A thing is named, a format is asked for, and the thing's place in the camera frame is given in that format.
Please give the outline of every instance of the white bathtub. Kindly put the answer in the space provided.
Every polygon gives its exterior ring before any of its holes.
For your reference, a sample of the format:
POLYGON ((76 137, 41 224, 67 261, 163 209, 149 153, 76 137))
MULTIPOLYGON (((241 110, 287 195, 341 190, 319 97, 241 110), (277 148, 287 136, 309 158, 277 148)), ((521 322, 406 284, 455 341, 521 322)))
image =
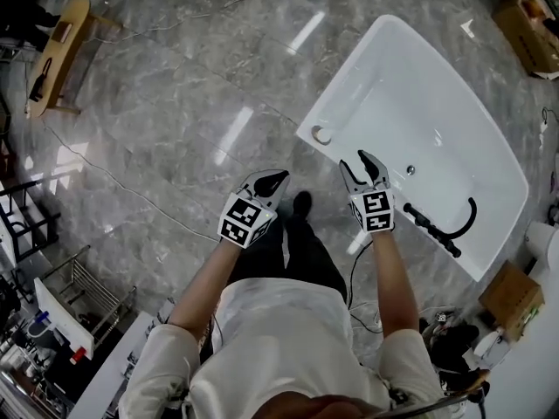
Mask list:
POLYGON ((454 244, 457 262, 480 280, 528 197, 518 161, 489 112, 454 69, 397 17, 379 17, 316 101, 297 135, 362 180, 364 149, 389 170, 396 207, 419 210, 442 231, 472 228, 454 244), (323 127, 331 139, 311 135, 323 127), (408 175, 409 166, 415 174, 408 175))

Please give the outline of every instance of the white toilet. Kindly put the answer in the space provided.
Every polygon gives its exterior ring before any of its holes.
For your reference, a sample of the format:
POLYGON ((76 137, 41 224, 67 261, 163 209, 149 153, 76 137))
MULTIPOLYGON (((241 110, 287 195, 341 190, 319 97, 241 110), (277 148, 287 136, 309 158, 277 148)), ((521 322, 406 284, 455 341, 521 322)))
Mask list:
POLYGON ((526 244, 534 257, 551 271, 559 271, 559 230, 542 222, 531 222, 526 230, 526 244))

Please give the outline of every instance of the fiducial marker cube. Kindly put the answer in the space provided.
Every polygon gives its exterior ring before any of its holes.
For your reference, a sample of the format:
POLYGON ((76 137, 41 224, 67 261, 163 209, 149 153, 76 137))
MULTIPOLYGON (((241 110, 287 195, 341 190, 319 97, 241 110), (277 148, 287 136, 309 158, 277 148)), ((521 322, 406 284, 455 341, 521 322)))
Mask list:
POLYGON ((371 189, 349 195, 351 212, 363 231, 368 233, 394 228, 393 200, 391 189, 371 189))
POLYGON ((278 215, 257 202, 231 194, 219 218, 217 233, 243 248, 256 242, 268 231, 278 215))

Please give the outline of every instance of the marble floor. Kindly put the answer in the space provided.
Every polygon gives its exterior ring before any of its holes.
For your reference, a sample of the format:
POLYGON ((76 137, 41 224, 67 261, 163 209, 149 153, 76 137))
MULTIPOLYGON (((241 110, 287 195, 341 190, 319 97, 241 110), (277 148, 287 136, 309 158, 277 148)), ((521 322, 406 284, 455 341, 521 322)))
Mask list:
MULTIPOLYGON (((67 1, 44 3, 57 12, 67 1)), ((418 303, 474 304, 502 261, 521 254, 528 221, 542 217, 549 203, 555 122, 542 148, 539 133, 542 107, 557 109, 558 86, 523 71, 491 19, 497 0, 91 1, 93 12, 126 28, 95 28, 92 36, 104 41, 92 38, 82 47, 63 91, 81 115, 50 112, 44 123, 124 187, 194 230, 215 237, 225 198, 248 173, 285 168, 292 174, 287 199, 312 190, 311 224, 349 279, 358 226, 345 188, 336 165, 294 132, 363 33, 386 13, 424 36, 477 93, 530 185, 517 227, 478 284, 397 218, 418 303), (294 50, 293 40, 313 17, 320 22, 294 50), (473 38, 460 28, 469 19, 473 38)), ((90 244, 87 267, 117 294, 136 285, 136 306, 156 312, 165 297, 188 284, 214 243, 67 152, 41 120, 27 120, 24 89, 31 67, 14 63, 0 70, 19 174, 62 175, 42 188, 44 203, 62 214, 59 243, 46 257, 55 264, 90 244)), ((355 304, 375 299, 375 270, 366 253, 355 270, 355 304)), ((355 313, 370 323, 375 310, 370 304, 355 313)), ((372 361, 379 342, 355 329, 362 361, 372 361)))

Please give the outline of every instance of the white shirt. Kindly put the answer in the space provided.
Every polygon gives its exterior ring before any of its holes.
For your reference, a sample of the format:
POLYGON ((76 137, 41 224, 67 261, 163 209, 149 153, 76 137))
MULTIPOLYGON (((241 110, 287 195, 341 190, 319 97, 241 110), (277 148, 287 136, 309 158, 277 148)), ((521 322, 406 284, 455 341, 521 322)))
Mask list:
POLYGON ((224 343, 216 327, 216 352, 201 367, 189 332, 172 325, 151 332, 121 398, 122 418, 160 417, 186 388, 189 419, 250 419, 285 391, 346 395, 380 409, 390 408, 388 387, 415 402, 443 396, 416 331, 384 340, 379 374, 360 366, 350 346, 349 311, 333 289, 292 279, 245 279, 224 290, 216 317, 224 343))

